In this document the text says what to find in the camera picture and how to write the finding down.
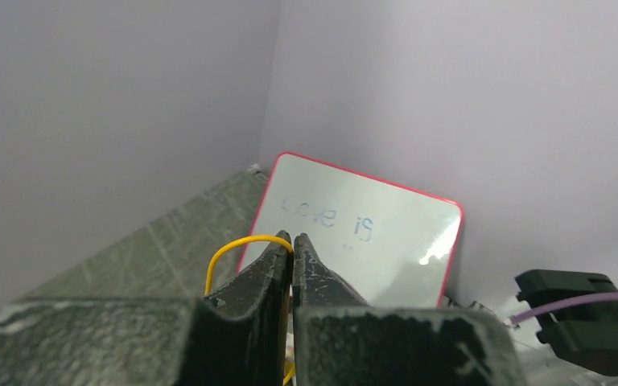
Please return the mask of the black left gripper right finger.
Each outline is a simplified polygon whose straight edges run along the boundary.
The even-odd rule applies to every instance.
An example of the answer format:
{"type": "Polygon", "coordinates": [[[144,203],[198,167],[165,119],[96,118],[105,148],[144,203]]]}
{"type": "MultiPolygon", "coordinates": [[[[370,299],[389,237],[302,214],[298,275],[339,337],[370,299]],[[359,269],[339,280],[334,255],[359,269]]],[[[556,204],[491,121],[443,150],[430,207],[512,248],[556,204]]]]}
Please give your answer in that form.
{"type": "Polygon", "coordinates": [[[292,279],[298,385],[524,385],[494,316],[464,308],[375,307],[296,236],[292,279]]]}

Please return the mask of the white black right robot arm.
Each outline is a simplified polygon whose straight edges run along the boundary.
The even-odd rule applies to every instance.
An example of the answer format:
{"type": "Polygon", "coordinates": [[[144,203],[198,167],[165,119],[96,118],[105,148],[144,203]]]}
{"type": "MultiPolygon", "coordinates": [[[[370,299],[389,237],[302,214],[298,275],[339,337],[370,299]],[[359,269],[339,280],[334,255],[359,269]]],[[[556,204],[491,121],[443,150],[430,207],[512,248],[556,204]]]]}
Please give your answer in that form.
{"type": "Polygon", "coordinates": [[[532,269],[515,278],[528,310],[509,317],[555,356],[602,376],[618,376],[618,289],[602,273],[532,269]]]}

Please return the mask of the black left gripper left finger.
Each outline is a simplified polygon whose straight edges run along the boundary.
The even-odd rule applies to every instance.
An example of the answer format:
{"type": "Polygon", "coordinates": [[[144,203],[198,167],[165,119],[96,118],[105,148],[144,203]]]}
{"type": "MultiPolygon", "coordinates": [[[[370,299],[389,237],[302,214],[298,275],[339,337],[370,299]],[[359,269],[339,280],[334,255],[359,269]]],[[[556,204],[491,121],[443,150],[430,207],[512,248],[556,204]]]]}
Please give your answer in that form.
{"type": "Polygon", "coordinates": [[[0,310],[0,385],[284,385],[293,248],[195,298],[28,298],[0,310]]]}

